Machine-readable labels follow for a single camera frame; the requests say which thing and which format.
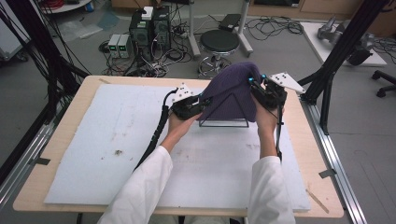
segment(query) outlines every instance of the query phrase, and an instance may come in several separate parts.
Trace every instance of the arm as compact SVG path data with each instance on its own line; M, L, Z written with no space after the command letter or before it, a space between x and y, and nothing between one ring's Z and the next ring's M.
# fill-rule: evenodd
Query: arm
M98 224L148 223L172 171L170 152L200 115L179 120L169 118L168 134L146 160L132 173L113 199Z
M260 160L253 165L250 201L247 219L251 224L295 223L288 193L284 183L280 159L276 155L274 130L277 119L256 104L256 122L261 143Z

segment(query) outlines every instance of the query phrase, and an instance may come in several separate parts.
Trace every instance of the office chair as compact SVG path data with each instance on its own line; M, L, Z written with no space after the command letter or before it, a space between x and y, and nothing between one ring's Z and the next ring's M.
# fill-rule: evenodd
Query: office chair
M198 67L198 77L214 77L231 62L222 56L233 54L239 48L239 39L232 32L225 30L211 30L203 33L200 47L212 54L205 57Z
M383 87L383 88L379 89L379 91L376 93L376 96L382 98L387 95L386 91L396 91L396 77L392 77L386 73L376 70L373 73L372 79L377 80L381 77L393 84L391 86L387 86L387 87Z

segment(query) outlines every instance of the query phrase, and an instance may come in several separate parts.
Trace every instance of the black pole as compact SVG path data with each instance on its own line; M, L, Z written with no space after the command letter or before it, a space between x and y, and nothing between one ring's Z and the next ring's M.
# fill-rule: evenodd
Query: black pole
M355 14L344 33L335 44L329 57L319 70L311 76L298 81L302 86L312 82L306 93L301 95L301 99L311 105L317 103L318 97L324 91L322 108L320 111L320 127L326 134L329 134L327 125L332 93L332 80L344 60L352 53L361 37L388 1L389 0L364 0L358 12Z

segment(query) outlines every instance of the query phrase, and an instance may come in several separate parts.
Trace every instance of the wire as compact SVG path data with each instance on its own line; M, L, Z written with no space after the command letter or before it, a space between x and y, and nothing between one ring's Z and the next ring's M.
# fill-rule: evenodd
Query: wire
M256 40L266 40L270 36L279 35L282 31L287 30L294 35L302 35L304 27L297 21L287 17L263 17L249 21L246 27L253 38ZM260 37L254 35L252 30L257 30Z
M382 38L376 39L374 50L377 53L386 53L392 59L392 62L396 64L396 39L394 38Z

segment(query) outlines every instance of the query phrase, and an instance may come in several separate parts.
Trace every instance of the white board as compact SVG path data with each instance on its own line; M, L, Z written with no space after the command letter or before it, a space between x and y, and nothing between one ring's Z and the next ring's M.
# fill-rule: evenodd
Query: white board
M64 153L45 203L109 204L146 150L163 97L174 89L102 85ZM158 205L246 209L252 164L260 152L257 126L249 125L199 127L195 122L172 151L174 169ZM287 127L282 130L280 147L292 208L307 211L310 204Z
M301 25L304 27L304 34L308 38L309 43L312 48L315 50L315 53L320 58L321 62L324 63L329 57L330 52L332 52L333 44L326 39L318 38L318 29L322 27L325 23L314 23L314 22L301 22ZM373 53L366 61L364 61L359 66L385 66L387 63L373 50L370 50ZM344 62L343 65L351 65L348 62Z

